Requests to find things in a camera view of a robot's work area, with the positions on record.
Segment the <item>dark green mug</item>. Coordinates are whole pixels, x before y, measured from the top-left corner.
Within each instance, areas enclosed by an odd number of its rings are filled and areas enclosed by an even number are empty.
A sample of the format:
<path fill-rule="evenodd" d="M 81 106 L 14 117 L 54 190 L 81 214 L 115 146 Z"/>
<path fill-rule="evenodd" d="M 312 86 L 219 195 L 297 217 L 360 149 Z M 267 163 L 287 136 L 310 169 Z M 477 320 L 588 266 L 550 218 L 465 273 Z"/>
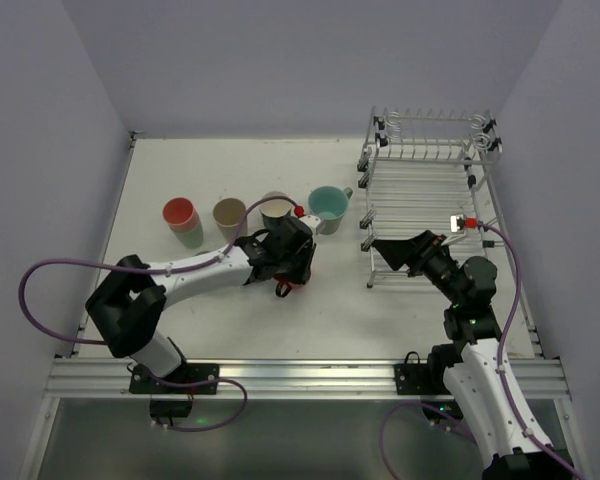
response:
<path fill-rule="evenodd" d="M 281 191 L 270 191 L 262 197 L 259 212 L 266 229 L 273 230 L 291 215 L 293 205 L 286 198 L 287 194 Z"/>

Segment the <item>red mug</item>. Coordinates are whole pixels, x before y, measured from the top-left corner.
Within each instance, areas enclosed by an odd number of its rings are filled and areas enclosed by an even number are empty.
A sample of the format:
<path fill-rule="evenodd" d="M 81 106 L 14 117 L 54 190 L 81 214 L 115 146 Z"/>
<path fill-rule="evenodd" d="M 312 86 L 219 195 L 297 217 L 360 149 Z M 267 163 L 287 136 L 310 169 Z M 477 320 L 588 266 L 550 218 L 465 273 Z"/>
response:
<path fill-rule="evenodd" d="M 303 283 L 296 283 L 287 280 L 281 276 L 275 276 L 276 281 L 275 296 L 277 298 L 286 298 L 293 290 L 303 288 Z"/>

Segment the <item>light green mug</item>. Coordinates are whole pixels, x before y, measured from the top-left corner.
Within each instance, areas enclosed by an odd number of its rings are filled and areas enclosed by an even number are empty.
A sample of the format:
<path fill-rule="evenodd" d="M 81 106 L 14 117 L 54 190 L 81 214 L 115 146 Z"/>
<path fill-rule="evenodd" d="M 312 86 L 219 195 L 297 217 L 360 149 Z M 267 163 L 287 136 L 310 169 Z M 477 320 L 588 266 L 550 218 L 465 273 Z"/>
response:
<path fill-rule="evenodd" d="M 321 235 L 332 235 L 338 230 L 348 211 L 352 195 L 350 187 L 341 189 L 335 186 L 321 186 L 309 194 L 309 209 L 322 220 L 319 230 Z"/>

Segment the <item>beige tall cup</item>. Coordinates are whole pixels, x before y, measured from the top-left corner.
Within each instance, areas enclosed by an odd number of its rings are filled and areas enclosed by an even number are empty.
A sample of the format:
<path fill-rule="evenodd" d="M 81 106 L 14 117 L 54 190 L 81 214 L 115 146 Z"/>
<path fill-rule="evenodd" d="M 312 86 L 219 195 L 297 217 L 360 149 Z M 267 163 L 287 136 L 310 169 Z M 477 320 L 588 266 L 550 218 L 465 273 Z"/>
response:
<path fill-rule="evenodd" d="M 248 234 L 248 222 L 243 219 L 245 213 L 245 204 L 237 198 L 221 199 L 214 206 L 213 219 L 228 243 Z"/>

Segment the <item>green cup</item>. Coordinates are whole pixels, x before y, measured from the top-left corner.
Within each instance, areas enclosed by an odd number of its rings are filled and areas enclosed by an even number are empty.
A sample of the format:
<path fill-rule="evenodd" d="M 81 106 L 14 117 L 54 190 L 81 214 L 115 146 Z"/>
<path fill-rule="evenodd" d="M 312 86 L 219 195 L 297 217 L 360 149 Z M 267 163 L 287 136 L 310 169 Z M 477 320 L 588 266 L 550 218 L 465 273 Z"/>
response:
<path fill-rule="evenodd" d="M 176 238 L 189 249 L 198 249 L 204 243 L 204 230 L 199 219 L 173 230 Z"/>

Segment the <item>pink cup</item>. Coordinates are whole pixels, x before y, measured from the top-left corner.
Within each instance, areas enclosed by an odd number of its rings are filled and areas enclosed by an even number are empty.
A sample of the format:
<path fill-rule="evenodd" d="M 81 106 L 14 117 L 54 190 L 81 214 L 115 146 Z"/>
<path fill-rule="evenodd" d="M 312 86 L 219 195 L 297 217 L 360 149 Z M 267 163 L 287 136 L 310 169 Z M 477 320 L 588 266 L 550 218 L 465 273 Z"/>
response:
<path fill-rule="evenodd" d="M 198 224 L 198 213 L 193 203 L 184 197 L 169 200 L 162 209 L 162 216 L 168 227 L 177 233 L 189 232 Z"/>

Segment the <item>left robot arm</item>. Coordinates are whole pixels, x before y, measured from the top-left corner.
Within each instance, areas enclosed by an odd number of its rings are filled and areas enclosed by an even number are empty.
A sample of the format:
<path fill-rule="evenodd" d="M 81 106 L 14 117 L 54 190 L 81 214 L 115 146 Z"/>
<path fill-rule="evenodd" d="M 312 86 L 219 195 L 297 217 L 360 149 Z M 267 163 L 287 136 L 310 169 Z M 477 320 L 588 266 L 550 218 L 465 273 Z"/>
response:
<path fill-rule="evenodd" d="M 284 298 L 311 277 L 314 235 L 322 220 L 314 215 L 285 217 L 207 253 L 165 263 L 124 257 L 86 302 L 86 311 L 115 358 L 131 358 L 159 378 L 184 368 L 173 340 L 158 331 L 164 310 L 193 296 L 224 287 L 276 282 Z"/>

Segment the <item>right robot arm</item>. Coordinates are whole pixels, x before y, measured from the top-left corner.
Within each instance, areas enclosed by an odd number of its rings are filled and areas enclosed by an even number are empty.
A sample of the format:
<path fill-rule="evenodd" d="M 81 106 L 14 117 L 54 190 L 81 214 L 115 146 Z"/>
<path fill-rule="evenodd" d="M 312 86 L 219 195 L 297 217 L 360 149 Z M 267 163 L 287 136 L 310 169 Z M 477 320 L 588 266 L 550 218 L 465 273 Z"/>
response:
<path fill-rule="evenodd" d="M 443 325 L 448 343 L 426 363 L 403 363 L 398 374 L 424 390 L 446 390 L 457 403 L 483 462 L 485 479 L 573 479 L 569 453 L 554 447 L 537 422 L 505 351 L 491 300 L 497 267 L 482 256 L 458 263 L 443 235 L 429 230 L 408 240 L 373 241 L 394 271 L 423 276 L 450 302 Z"/>

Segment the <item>metal dish rack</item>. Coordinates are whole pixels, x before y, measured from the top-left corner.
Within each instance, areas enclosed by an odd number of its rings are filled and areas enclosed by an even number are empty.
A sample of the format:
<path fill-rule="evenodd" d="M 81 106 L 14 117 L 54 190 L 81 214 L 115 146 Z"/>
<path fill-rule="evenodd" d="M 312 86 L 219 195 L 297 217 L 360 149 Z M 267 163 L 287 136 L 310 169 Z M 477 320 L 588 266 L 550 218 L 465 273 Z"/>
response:
<path fill-rule="evenodd" d="M 357 170 L 366 211 L 359 227 L 370 261 L 368 287 L 427 287 L 424 278 L 394 271 L 372 248 L 375 240 L 403 240 L 425 230 L 443 234 L 459 262 L 483 256 L 511 266 L 504 242 L 491 232 L 458 229 L 455 216 L 504 227 L 492 174 L 503 152 L 490 111 L 457 113 L 374 108 Z"/>

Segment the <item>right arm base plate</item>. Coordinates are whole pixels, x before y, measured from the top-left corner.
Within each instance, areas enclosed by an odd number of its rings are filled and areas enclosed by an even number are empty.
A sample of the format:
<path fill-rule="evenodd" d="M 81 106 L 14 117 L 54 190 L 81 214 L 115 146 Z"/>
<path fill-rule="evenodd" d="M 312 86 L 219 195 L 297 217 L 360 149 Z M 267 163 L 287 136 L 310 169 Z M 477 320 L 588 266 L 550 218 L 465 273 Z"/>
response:
<path fill-rule="evenodd" d="M 417 352 L 411 351 L 402 362 L 393 365 L 396 393 L 449 395 L 443 382 L 444 371 L 460 362 L 460 356 L 455 351 L 447 350 L 445 345 L 436 346 L 426 360 L 422 360 Z"/>

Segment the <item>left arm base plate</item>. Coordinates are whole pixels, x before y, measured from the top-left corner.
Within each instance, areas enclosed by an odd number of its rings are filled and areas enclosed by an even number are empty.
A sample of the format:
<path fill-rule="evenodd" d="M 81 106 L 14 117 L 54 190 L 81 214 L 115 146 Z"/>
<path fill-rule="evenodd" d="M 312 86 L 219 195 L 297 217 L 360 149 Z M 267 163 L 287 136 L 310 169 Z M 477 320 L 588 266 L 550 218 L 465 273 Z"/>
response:
<path fill-rule="evenodd" d="M 155 380 L 142 365 L 131 370 L 129 392 L 146 395 L 215 395 L 217 385 L 211 383 L 219 377 L 217 363 L 182 364 L 162 380 Z"/>

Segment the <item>aluminium mounting rail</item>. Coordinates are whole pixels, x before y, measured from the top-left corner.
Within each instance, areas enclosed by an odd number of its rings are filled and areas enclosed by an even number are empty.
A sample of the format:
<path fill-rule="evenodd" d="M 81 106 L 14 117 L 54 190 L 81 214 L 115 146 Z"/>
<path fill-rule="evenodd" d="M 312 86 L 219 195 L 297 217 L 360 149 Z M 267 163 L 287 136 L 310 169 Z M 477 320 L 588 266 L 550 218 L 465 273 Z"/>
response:
<path fill-rule="evenodd" d="M 251 400 L 394 400 L 394 360 L 209 360 L 211 373 L 243 385 Z M 514 359 L 511 366 L 529 400 L 570 397 L 558 360 Z M 54 361 L 45 398 L 130 397 L 132 362 L 113 358 Z"/>

